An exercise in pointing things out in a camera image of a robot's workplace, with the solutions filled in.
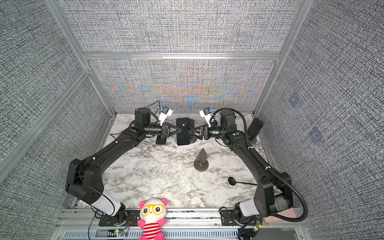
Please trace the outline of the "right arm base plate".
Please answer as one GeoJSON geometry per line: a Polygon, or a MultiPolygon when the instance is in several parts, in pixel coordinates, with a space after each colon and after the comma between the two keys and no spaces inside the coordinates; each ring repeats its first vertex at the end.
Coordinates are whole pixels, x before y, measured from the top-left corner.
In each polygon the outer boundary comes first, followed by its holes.
{"type": "Polygon", "coordinates": [[[222,226],[238,227],[240,224],[236,221],[234,210],[226,207],[219,208],[219,214],[222,226]]]}

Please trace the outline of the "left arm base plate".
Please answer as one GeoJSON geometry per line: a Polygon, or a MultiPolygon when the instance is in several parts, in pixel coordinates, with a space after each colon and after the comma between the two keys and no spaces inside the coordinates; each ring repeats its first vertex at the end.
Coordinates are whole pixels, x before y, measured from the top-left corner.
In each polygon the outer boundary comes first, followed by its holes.
{"type": "Polygon", "coordinates": [[[126,217],[124,221],[121,221],[117,216],[109,216],[103,214],[99,220],[99,227],[137,227],[138,220],[140,220],[140,210],[139,209],[126,209],[126,217]]]}

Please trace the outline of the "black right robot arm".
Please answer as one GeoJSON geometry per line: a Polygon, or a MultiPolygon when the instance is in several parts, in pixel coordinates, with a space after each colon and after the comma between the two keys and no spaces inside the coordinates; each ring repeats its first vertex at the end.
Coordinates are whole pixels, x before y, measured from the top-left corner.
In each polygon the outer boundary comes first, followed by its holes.
{"type": "Polygon", "coordinates": [[[200,140],[221,139],[223,143],[246,164],[256,180],[256,192],[251,199],[235,205],[235,216],[240,224],[251,217],[275,217],[287,222],[300,222],[301,218],[290,218],[281,212],[293,206],[293,196],[298,192],[292,186],[291,177],[273,168],[253,147],[250,138],[256,138],[263,127],[263,122],[254,118],[244,131],[237,129],[236,116],[240,112],[231,108],[213,111],[205,108],[200,115],[206,125],[191,128],[190,135],[200,140]]]}

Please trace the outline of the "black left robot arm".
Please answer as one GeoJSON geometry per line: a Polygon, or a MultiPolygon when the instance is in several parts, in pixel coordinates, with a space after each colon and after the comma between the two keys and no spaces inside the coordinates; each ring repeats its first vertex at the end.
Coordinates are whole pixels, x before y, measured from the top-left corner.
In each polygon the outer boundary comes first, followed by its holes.
{"type": "Polygon", "coordinates": [[[74,159],[70,162],[66,192],[109,216],[116,225],[124,224],[126,207],[105,191],[103,174],[116,160],[146,138],[157,137],[161,144],[165,144],[167,138],[180,133],[181,129],[166,122],[172,113],[167,107],[161,108],[158,116],[149,108],[135,110],[135,119],[114,141],[83,160],[74,159]]]}

